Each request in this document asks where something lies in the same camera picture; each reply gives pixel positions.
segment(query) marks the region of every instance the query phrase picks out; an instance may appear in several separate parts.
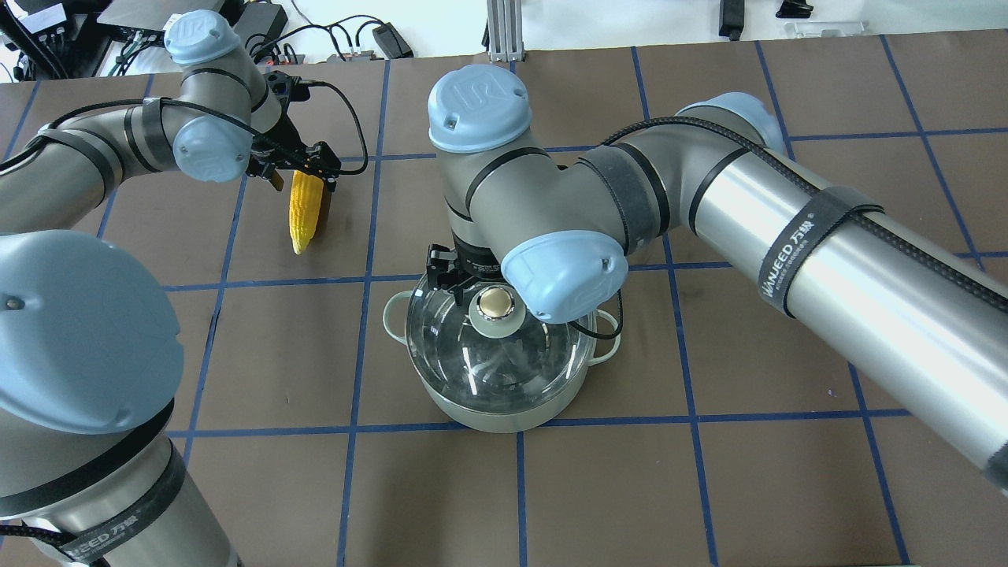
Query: metal stand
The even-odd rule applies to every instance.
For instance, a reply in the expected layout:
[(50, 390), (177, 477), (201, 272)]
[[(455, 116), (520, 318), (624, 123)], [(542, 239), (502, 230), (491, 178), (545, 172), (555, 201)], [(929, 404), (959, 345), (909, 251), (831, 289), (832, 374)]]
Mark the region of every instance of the metal stand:
[(525, 61), (521, 39), (521, 0), (487, 0), (490, 61)]

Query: stainless steel pot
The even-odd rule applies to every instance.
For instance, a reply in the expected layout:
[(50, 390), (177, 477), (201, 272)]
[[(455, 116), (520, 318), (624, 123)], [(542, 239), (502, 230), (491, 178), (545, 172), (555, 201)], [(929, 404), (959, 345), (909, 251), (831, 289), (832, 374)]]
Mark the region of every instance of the stainless steel pot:
[[(397, 303), (409, 301), (405, 333), (389, 322)], [(578, 322), (594, 331), (596, 319), (615, 327), (604, 311)], [(411, 292), (393, 296), (383, 313), (385, 331), (406, 345), (423, 387), (446, 414), (473, 429), (514, 433), (541, 425), (581, 389), (590, 366), (612, 358), (620, 338), (593, 357), (596, 340), (569, 325), (548, 325), (525, 309), (506, 284), (478, 281), (461, 305), (423, 276)]]

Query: black cable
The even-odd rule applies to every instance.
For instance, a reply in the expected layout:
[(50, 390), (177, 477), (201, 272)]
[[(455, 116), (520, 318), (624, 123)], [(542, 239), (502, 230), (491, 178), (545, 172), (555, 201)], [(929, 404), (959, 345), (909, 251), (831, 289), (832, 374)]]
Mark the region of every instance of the black cable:
[(368, 21), (366, 21), (366, 22), (362, 23), (362, 24), (361, 24), (361, 25), (360, 25), (360, 26), (359, 26), (359, 27), (357, 28), (357, 33), (356, 33), (356, 34), (354, 35), (354, 41), (355, 41), (355, 44), (356, 44), (356, 45), (357, 45), (358, 47), (360, 47), (360, 46), (361, 46), (361, 32), (362, 32), (362, 31), (364, 31), (364, 28), (365, 28), (365, 27), (367, 27), (367, 26), (368, 26), (369, 24), (372, 24), (372, 23), (377, 23), (378, 25), (385, 25), (385, 22), (383, 22), (383, 21), (381, 21), (381, 20), (368, 20)]
[(132, 53), (130, 53), (130, 55), (128, 58), (126, 58), (126, 62), (123, 63), (121, 65), (121, 67), (119, 68), (119, 76), (120, 77), (125, 77), (126, 76), (126, 72), (129, 71), (129, 68), (133, 66), (133, 62), (135, 62), (136, 59), (138, 56), (140, 56), (140, 53), (142, 53), (143, 51), (145, 51), (145, 50), (153, 47), (154, 46), (154, 42), (155, 42), (154, 39), (149, 39), (146, 43), (144, 43), (143, 45), (141, 45), (139, 49), (137, 49), (137, 50), (133, 51)]
[[(306, 25), (302, 25), (300, 27), (295, 27), (294, 29), (291, 29), (290, 31), (284, 33), (283, 35), (277, 37), (276, 39), (273, 39), (272, 41), (268, 41), (268, 42), (263, 43), (261, 45), (256, 45), (256, 49), (258, 49), (258, 50), (256, 50), (256, 51), (250, 51), (249, 54), (252, 55), (253, 60), (257, 60), (257, 59), (259, 59), (259, 58), (262, 56), (262, 52), (265, 49), (267, 49), (267, 48), (271, 49), (273, 46), (277, 45), (280, 41), (283, 41), (284, 39), (286, 39), (287, 37), (290, 37), (291, 35), (294, 35), (295, 33), (299, 33), (301, 31), (304, 31), (305, 29), (321, 29), (321, 30), (323, 30), (323, 31), (325, 31), (326, 33), (329, 34), (330, 39), (333, 41), (333, 47), (336, 49), (336, 53), (338, 55), (340, 55), (340, 59), (342, 61), (347, 61), (346, 55), (344, 55), (343, 51), (340, 50), (340, 43), (339, 43), (339, 41), (336, 40), (336, 35), (333, 34), (332, 27), (335, 26), (335, 25), (336, 25), (336, 23), (332, 23), (332, 24), (330, 24), (328, 26), (326, 26), (326, 25), (317, 25), (317, 24), (313, 24), (313, 23), (309, 23), (309, 24), (306, 24)], [(251, 39), (256, 34), (250, 35), (249, 39)]]
[[(204, 114), (209, 114), (210, 116), (213, 116), (215, 118), (220, 118), (225, 122), (234, 124), (235, 126), (252, 134), (254, 139), (262, 141), (267, 145), (269, 145), (270, 147), (272, 147), (273, 149), (275, 149), (281, 155), (289, 159), (292, 163), (298, 164), (299, 166), (295, 168), (302, 173), (322, 178), (330, 176), (358, 176), (360, 174), (363, 174), (368, 166), (370, 157), (368, 155), (367, 142), (364, 140), (364, 131), (363, 128), (361, 128), (360, 118), (357, 116), (357, 111), (354, 109), (354, 106), (350, 103), (350, 99), (348, 99), (347, 96), (343, 94), (343, 91), (323, 81), (304, 81), (301, 84), (307, 87), (327, 87), (333, 90), (337, 95), (340, 96), (341, 99), (343, 99), (343, 102), (347, 105), (347, 109), (350, 111), (350, 115), (354, 119), (354, 126), (357, 129), (357, 136), (361, 142), (361, 150), (364, 153), (364, 162), (361, 164), (360, 167), (356, 169), (341, 169), (341, 168), (327, 167), (317, 163), (309, 163), (305, 161), (303, 155), (298, 155), (295, 150), (292, 150), (280, 144), (279, 142), (276, 142), (272, 138), (266, 136), (263, 132), (256, 130), (255, 128), (249, 126), (248, 124), (242, 122), (241, 120), (233, 116), (224, 114), (223, 112), (219, 112), (212, 108), (206, 107), (202, 104), (197, 104), (188, 101), (180, 101), (175, 99), (166, 99), (166, 98), (161, 99), (161, 104), (164, 106), (176, 106), (181, 108), (187, 108), (190, 110), (196, 110)], [(57, 128), (60, 124), (62, 124), (67, 120), (70, 120), (71, 118), (76, 118), (78, 116), (81, 116), (82, 114), (86, 114), (88, 112), (92, 112), (95, 110), (102, 110), (116, 106), (139, 106), (142, 105), (143, 102), (144, 102), (143, 99), (121, 99), (116, 101), (89, 104), (87, 106), (82, 106), (80, 108), (76, 108), (70, 112), (67, 112), (66, 114), (57, 117), (55, 120), (47, 124), (46, 127)], [(45, 143), (46, 143), (45, 138), (40, 138), (40, 137), (32, 138), (31, 140), (28, 141), (28, 143), (25, 145), (24, 149), (20, 153), (11, 157), (10, 159), (7, 159), (3, 163), (0, 163), (0, 172), (6, 171), (20, 163), (21, 161), (24, 161), (25, 159), (31, 157), (34, 153), (41, 150), (42, 146), (44, 146)]]
[(297, 65), (297, 51), (290, 46), (290, 43), (283, 44), (283, 56), (287, 59), (287, 63), (290, 65)]
[(619, 310), (617, 312), (617, 313), (619, 313), (619, 317), (616, 319), (616, 321), (617, 321), (616, 328), (613, 329), (612, 333), (598, 333), (596, 331), (592, 331), (590, 329), (586, 329), (583, 325), (581, 325), (577, 321), (572, 321), (572, 322), (568, 323), (568, 325), (570, 325), (572, 328), (574, 328), (576, 331), (580, 332), (581, 334), (588, 335), (589, 337), (592, 337), (593, 339), (598, 339), (600, 341), (610, 341), (610, 340), (613, 340), (616, 337), (620, 336), (620, 333), (623, 332), (623, 290), (619, 290), (619, 291), (616, 292), (616, 308)]
[(339, 24), (339, 23), (330, 24), (330, 26), (328, 26), (328, 27), (330, 28), (330, 30), (329, 30), (330, 34), (333, 33), (333, 28), (334, 27), (339, 27), (341, 30), (343, 30), (343, 34), (347, 37), (347, 45), (351, 46), (350, 50), (353, 51), (353, 43), (350, 42), (350, 32), (347, 31), (346, 27), (343, 27), (343, 25)]
[(297, 2), (295, 2), (294, 0), (290, 0), (290, 5), (294, 7), (294, 11), (297, 12), (297, 15), (301, 16), (301, 19), (310, 24), (314, 24), (314, 22), (309, 20), (308, 17), (304, 15), (304, 12), (302, 12), (301, 9), (297, 7)]
[(350, 111), (350, 116), (353, 117), (354, 119), (354, 127), (357, 129), (357, 139), (359, 139), (361, 142), (361, 152), (363, 152), (364, 154), (364, 161), (361, 163), (360, 167), (348, 172), (343, 172), (343, 175), (358, 176), (360, 174), (363, 174), (364, 169), (368, 167), (368, 160), (370, 159), (370, 157), (368, 156), (368, 144), (364, 140), (364, 130), (361, 128), (361, 119), (357, 117), (357, 111), (354, 110), (354, 105), (350, 104), (350, 99), (347, 98), (347, 95), (343, 94), (343, 91), (336, 88), (336, 86), (334, 85), (326, 83), (325, 81), (301, 81), (301, 85), (304, 85), (308, 88), (326, 87), (335, 92), (337, 95), (339, 95), (341, 99), (343, 99), (343, 103), (347, 105), (347, 110)]
[(21, 49), (29, 61), (44, 65), (44, 71), (53, 79), (68, 79), (70, 76), (62, 64), (44, 45), (31, 35), (21, 23), (21, 20), (10, 11), (6, 2), (0, 2), (0, 29), (7, 33), (14, 44)]
[[(31, 526), (7, 526), (0, 525), (0, 536), (8, 538), (32, 538), (50, 547), (58, 548), (77, 539), (72, 534), (62, 532), (52, 532)], [(109, 567), (109, 562), (104, 558), (99, 558), (91, 564), (91, 567)]]
[[(650, 120), (644, 120), (631, 124), (625, 128), (617, 130), (613, 135), (609, 136), (602, 141), (600, 145), (610, 145), (616, 140), (637, 132), (639, 130), (644, 130), (651, 128), (653, 126), (666, 126), (666, 125), (682, 125), (691, 126), (695, 128), (701, 128), (714, 132), (724, 138), (728, 138), (733, 142), (739, 144), (740, 146), (748, 149), (760, 159), (762, 159), (766, 164), (768, 164), (775, 172), (780, 174), (785, 180), (794, 184), (799, 190), (808, 196), (813, 196), (820, 192), (820, 189), (809, 183), (807, 180), (798, 175), (794, 169), (788, 167), (783, 161), (777, 159), (777, 157), (767, 151), (763, 146), (753, 142), (749, 138), (734, 132), (724, 126), (711, 122), (708, 120), (702, 120), (700, 118), (692, 118), (689, 116), (665, 116), (661, 118), (651, 118)], [(958, 269), (948, 265), (943, 261), (935, 258), (926, 251), (918, 248), (911, 242), (908, 242), (903, 237), (890, 231), (884, 226), (878, 224), (872, 219), (864, 215), (854, 215), (850, 219), (852, 222), (865, 229), (869, 234), (879, 238), (880, 240), (886, 242), (893, 248), (896, 248), (903, 254), (913, 258), (921, 265), (929, 268), (938, 275), (942, 276), (946, 280), (952, 282), (959, 289), (973, 295), (980, 301), (990, 305), (991, 307), (997, 309), (1001, 313), (1008, 314), (1008, 298), (998, 294), (997, 292), (987, 288), (983, 284), (974, 280), (973, 278), (965, 275)]]

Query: brown table surface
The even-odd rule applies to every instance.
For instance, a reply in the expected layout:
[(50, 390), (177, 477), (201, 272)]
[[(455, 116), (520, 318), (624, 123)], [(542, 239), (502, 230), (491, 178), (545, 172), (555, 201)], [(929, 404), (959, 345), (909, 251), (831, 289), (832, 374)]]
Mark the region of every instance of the brown table surface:
[[(749, 92), (799, 162), (1008, 281), (1006, 53), (998, 29), (533, 51), (515, 71), (559, 162)], [(261, 180), (130, 180), (78, 226), (169, 292), (186, 349), (169, 435), (248, 567), (1008, 564), (1008, 499), (682, 229), (670, 254), (659, 240), (634, 258), (623, 349), (558, 420), (450, 423), (381, 308), (450, 242), (427, 92), (483, 61), (284, 69), (344, 89), (377, 155), (340, 181), (302, 256), (286, 194)], [(0, 151), (66, 110), (177, 82), (4, 86)], [(329, 93), (292, 115), (306, 141), (359, 156)], [(10, 538), (0, 564), (48, 565)]]

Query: corn cob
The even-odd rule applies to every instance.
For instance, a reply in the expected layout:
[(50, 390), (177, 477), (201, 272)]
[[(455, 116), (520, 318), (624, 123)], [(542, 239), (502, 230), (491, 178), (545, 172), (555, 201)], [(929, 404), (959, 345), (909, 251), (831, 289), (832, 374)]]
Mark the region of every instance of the corn cob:
[(319, 224), (319, 213), (322, 210), (322, 194), (324, 183), (321, 179), (294, 172), (294, 181), (290, 184), (290, 241), (294, 253), (300, 254), (314, 236)]

